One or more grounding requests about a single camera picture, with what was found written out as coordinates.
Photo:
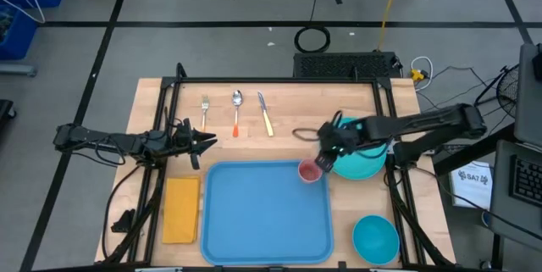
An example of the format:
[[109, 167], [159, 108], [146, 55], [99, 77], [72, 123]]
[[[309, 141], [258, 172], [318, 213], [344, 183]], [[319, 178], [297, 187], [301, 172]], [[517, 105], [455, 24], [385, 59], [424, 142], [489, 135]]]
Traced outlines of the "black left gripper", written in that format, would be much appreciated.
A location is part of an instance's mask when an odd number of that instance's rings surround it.
[[171, 136], [170, 152], [173, 156], [190, 154], [201, 156], [217, 142], [216, 135], [195, 130], [188, 118], [181, 120]]

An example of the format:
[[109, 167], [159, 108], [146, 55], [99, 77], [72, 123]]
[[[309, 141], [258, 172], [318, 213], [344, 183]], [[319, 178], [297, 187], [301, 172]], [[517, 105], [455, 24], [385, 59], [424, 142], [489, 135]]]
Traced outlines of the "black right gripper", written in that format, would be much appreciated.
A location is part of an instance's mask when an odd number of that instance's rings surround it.
[[325, 122], [317, 131], [319, 152], [314, 163], [323, 173], [331, 171], [339, 156], [352, 154], [363, 149], [361, 119], [343, 125]]

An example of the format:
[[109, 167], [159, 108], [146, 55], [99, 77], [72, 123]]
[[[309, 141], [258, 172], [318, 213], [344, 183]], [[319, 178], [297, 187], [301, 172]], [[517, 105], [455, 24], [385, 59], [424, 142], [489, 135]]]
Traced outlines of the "pink plastic cup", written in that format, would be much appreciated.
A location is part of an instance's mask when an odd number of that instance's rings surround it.
[[314, 183], [322, 177], [323, 171], [312, 159], [304, 159], [298, 165], [298, 175], [303, 182]]

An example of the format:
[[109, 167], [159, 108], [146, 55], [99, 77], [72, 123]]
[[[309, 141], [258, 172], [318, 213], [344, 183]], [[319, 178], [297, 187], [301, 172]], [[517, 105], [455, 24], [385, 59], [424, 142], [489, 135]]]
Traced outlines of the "orange-handled metal fork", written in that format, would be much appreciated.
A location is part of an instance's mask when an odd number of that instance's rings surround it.
[[206, 131], [207, 127], [207, 111], [210, 107], [210, 101], [207, 95], [202, 97], [202, 131]]

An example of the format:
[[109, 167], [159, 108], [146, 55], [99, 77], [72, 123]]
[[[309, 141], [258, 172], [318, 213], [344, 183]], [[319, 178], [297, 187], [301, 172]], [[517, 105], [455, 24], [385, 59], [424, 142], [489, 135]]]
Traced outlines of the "teal plate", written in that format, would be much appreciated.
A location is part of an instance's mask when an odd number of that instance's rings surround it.
[[387, 145], [363, 149], [338, 157], [332, 171], [348, 180], [366, 180], [376, 175], [384, 166]]

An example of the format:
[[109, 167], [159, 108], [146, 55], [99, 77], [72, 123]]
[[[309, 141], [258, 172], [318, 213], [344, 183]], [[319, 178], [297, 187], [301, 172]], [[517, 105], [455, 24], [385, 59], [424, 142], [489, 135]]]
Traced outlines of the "orange-handled metal spoon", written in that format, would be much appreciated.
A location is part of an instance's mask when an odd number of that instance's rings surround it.
[[239, 135], [239, 107], [242, 105], [243, 97], [240, 90], [235, 90], [232, 95], [232, 103], [235, 106], [235, 121], [232, 131], [232, 136], [237, 137]]

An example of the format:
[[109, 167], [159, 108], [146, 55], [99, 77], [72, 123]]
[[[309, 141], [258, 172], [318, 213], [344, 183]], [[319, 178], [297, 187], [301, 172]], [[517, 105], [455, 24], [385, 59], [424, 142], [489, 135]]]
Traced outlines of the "cream-handled table knife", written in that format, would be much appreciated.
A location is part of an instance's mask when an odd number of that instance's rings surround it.
[[259, 102], [260, 102], [260, 105], [261, 105], [261, 108], [262, 108], [264, 123], [266, 125], [266, 130], [267, 130], [268, 136], [272, 137], [272, 136], [274, 136], [274, 129], [273, 129], [273, 126], [271, 124], [270, 118], [268, 117], [268, 109], [267, 109], [267, 105], [266, 105], [265, 100], [264, 100], [263, 93], [258, 91], [257, 94], [258, 94], [258, 99], [259, 99]]

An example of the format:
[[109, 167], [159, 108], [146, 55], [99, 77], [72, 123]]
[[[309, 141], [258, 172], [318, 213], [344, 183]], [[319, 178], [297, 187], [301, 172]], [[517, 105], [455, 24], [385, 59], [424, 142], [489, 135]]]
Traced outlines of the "yellow cloth napkin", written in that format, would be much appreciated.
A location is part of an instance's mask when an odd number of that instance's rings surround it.
[[163, 209], [163, 243], [188, 244], [196, 240], [200, 177], [169, 178]]

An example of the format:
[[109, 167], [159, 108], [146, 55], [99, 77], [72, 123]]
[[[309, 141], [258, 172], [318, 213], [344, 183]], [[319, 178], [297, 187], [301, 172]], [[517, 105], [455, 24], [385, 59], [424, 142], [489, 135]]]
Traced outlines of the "blue bowl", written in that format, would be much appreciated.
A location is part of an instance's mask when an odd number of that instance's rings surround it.
[[358, 255], [372, 265], [393, 262], [400, 251], [395, 227], [380, 215], [367, 215], [357, 221], [352, 230], [352, 244]]

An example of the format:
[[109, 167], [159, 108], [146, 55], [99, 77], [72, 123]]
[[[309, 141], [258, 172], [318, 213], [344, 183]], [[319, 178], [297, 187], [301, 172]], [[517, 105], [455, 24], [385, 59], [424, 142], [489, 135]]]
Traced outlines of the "blue plastic tray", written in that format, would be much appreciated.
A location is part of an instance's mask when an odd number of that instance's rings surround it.
[[334, 249], [329, 181], [298, 161], [229, 161], [205, 182], [200, 250], [212, 265], [319, 264]]

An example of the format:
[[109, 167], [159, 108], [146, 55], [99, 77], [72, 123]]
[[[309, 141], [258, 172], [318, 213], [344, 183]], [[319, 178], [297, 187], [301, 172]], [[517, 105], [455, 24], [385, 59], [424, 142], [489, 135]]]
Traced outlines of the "black vented computer case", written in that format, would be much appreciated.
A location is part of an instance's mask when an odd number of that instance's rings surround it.
[[296, 53], [293, 76], [400, 78], [403, 65], [393, 52]]

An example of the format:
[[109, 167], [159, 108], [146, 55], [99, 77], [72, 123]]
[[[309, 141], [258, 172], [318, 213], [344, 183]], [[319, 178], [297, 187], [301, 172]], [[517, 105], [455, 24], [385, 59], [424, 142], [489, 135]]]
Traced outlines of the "white printed paper sheet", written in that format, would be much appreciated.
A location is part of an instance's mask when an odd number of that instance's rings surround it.
[[449, 173], [451, 192], [461, 198], [452, 197], [455, 207], [475, 208], [465, 199], [481, 208], [489, 209], [492, 194], [492, 172], [490, 164], [473, 161]]

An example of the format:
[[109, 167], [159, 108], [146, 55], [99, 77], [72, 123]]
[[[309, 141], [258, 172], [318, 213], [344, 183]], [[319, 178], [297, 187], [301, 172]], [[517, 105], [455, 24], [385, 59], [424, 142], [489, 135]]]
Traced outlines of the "black desk leg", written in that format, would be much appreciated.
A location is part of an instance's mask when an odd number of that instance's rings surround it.
[[468, 145], [457, 153], [453, 153], [447, 158], [434, 164], [434, 172], [437, 176], [442, 176], [458, 169], [466, 164], [471, 163], [477, 158], [482, 158], [496, 150], [498, 141], [515, 142], [517, 138], [514, 136], [515, 125], [508, 126], [498, 130], [497, 132], [485, 137], [472, 145]]

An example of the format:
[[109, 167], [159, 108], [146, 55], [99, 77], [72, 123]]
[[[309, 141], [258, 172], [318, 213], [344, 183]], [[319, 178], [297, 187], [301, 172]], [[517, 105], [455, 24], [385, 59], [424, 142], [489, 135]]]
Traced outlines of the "grey keyboard desk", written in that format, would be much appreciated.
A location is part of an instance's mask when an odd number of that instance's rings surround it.
[[490, 201], [490, 212], [494, 216], [489, 222], [489, 227], [496, 234], [542, 251], [542, 208], [525, 203], [509, 194], [512, 155], [542, 165], [542, 153], [511, 142], [497, 142]]

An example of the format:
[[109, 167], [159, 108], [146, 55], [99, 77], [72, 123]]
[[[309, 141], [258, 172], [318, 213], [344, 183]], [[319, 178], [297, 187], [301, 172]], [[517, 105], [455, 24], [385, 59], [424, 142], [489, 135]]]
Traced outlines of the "grey metal bar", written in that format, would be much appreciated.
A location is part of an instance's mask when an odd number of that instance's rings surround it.
[[29, 77], [36, 76], [36, 68], [31, 65], [24, 64], [0, 64], [0, 74], [4, 75], [26, 75]]

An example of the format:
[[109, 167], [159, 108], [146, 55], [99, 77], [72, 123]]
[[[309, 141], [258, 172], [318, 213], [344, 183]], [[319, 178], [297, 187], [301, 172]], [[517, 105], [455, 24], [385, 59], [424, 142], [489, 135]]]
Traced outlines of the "black chair part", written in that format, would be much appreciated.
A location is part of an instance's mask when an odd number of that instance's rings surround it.
[[17, 115], [14, 103], [7, 99], [0, 99], [0, 120], [9, 120]]

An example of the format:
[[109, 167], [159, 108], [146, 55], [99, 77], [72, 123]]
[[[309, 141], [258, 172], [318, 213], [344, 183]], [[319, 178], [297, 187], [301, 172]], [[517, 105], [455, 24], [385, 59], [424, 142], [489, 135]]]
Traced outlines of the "black keyboard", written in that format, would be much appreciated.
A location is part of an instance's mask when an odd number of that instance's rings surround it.
[[542, 208], [542, 165], [512, 155], [509, 174], [510, 196]]

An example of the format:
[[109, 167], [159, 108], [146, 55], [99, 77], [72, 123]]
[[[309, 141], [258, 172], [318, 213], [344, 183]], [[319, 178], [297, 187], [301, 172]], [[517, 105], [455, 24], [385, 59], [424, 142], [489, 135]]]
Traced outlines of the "grey desk panel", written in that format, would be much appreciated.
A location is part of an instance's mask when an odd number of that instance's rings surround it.
[[521, 46], [517, 80], [514, 135], [542, 147], [542, 43]]

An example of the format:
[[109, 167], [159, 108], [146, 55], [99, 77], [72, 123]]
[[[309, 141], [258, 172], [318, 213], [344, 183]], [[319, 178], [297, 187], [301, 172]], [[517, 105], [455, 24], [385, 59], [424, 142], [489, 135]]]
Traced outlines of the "black aluminium table frame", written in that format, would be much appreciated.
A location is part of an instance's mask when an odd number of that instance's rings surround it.
[[[310, 158], [318, 145], [303, 142], [291, 135], [296, 127], [318, 128], [324, 121], [332, 118], [335, 111], [343, 110], [345, 116], [362, 117], [376, 114], [371, 84], [301, 82], [293, 78], [249, 78], [247, 82], [237, 82], [241, 78], [222, 79], [218, 82], [190, 82], [189, 78], [180, 85], [175, 117], [190, 118], [199, 130], [201, 124], [201, 100], [203, 95], [210, 98], [207, 114], [207, 130], [217, 134], [218, 143], [200, 157], [200, 170], [193, 170], [190, 158], [186, 155], [171, 158], [167, 162], [165, 177], [202, 177], [200, 196], [200, 226], [197, 240], [192, 244], [163, 244], [163, 200], [158, 216], [155, 218], [156, 235], [151, 238], [147, 221], [137, 241], [121, 262], [144, 262], [155, 266], [209, 266], [200, 253], [201, 212], [204, 179], [208, 168], [223, 160], [270, 160]], [[158, 105], [162, 78], [141, 78], [138, 80], [126, 132], [139, 133], [153, 126]], [[391, 79], [392, 96], [397, 116], [420, 113], [418, 98], [412, 81]], [[240, 110], [240, 136], [232, 136], [234, 107], [231, 95], [241, 90], [244, 103]], [[274, 136], [269, 137], [264, 127], [263, 116], [257, 100], [261, 91], [267, 103], [269, 117], [274, 128]], [[371, 179], [363, 181], [346, 180], [335, 174], [329, 178], [331, 193], [331, 212], [334, 226], [335, 247], [329, 259], [321, 264], [302, 267], [337, 267], [345, 261], [348, 267], [366, 268], [369, 263], [356, 255], [351, 243], [351, 230], [357, 220], [368, 214], [382, 214], [394, 220], [390, 194], [383, 182], [381, 171]], [[159, 170], [145, 172], [137, 170], [115, 193], [110, 204], [108, 225], [119, 219], [129, 208], [137, 208], [141, 187], [146, 188], [143, 195], [150, 197]], [[420, 226], [431, 242], [451, 262], [456, 262], [445, 212], [440, 198], [439, 187], [434, 178], [418, 169], [409, 171], [409, 179], [417, 217]]]

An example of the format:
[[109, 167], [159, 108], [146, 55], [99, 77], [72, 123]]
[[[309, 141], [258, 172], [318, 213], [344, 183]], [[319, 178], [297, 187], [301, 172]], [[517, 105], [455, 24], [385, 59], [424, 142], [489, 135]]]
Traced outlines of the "small black bracket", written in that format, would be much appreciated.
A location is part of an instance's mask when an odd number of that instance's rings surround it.
[[125, 210], [119, 219], [111, 225], [111, 231], [113, 233], [128, 233], [131, 229], [135, 213], [134, 209]]

